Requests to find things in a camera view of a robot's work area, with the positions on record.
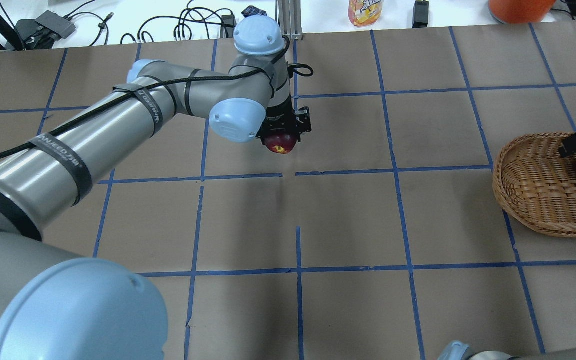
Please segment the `white surface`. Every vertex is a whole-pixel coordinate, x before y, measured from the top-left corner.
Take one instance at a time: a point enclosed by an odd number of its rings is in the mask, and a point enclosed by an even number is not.
[[[44,11],[50,10],[64,16],[83,4],[85,0],[2,0],[7,13],[13,21],[19,19],[36,19]],[[78,10],[93,12],[105,18],[110,12],[114,17],[108,22],[110,29],[108,44],[119,44],[123,34],[137,36],[139,27],[154,16],[179,16],[186,8],[186,0],[96,0]],[[275,0],[194,0],[190,7],[206,7],[212,10],[232,9],[237,23],[243,19],[242,11],[253,5],[263,9],[268,16],[275,17]],[[348,20],[348,0],[301,0],[301,27],[306,33],[357,32],[365,30],[407,29],[412,26],[414,0],[384,0],[381,18],[374,25],[354,27]],[[217,18],[211,21],[218,23]],[[565,13],[551,12],[544,22],[571,21]],[[91,15],[80,15],[73,20],[76,32],[67,39],[55,43],[55,48],[75,48],[89,45],[99,32],[99,19]],[[174,41],[172,30],[177,24],[175,19],[162,18],[153,20],[144,30],[152,34],[156,42]],[[488,10],[488,0],[430,0],[430,27],[461,27],[468,25],[493,25],[496,21]],[[193,39],[207,39],[203,25],[190,24]],[[218,25],[210,25],[210,38],[215,39],[219,33]],[[98,45],[104,43],[103,33]]]

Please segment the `black power adapter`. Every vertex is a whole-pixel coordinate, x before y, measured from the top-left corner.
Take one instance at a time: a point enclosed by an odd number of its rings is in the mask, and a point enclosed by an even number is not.
[[[427,28],[430,13],[430,3],[426,0],[416,0],[412,13],[412,28]]]

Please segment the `woven basket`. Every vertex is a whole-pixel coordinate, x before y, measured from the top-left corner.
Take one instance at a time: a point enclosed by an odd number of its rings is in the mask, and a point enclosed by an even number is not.
[[[506,145],[493,169],[494,197],[510,216],[538,233],[576,238],[576,155],[558,148],[572,132],[531,134]]]

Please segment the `velcro strap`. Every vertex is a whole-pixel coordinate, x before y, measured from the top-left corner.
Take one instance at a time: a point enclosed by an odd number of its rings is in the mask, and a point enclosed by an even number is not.
[[[150,112],[152,122],[155,125],[155,129],[153,130],[150,137],[153,137],[156,133],[159,132],[159,130],[162,129],[162,126],[164,125],[162,108],[157,103],[157,101],[155,101],[155,98],[153,95],[151,95],[151,92],[148,91],[144,85],[132,83],[115,85],[112,88],[112,91],[132,94],[135,96],[135,98],[137,98],[137,100],[141,101],[141,104],[143,104],[144,107],[146,107],[146,109]]]
[[[36,146],[37,150],[53,157],[70,173],[77,185],[77,198],[73,207],[90,193],[93,186],[90,170],[86,162],[70,146],[49,133],[41,134],[28,142]]]

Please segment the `red apple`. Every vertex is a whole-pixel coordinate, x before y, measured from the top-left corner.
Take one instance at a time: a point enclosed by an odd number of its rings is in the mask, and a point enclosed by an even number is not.
[[[273,153],[285,155],[295,148],[297,137],[286,133],[274,133],[264,137],[263,143]]]

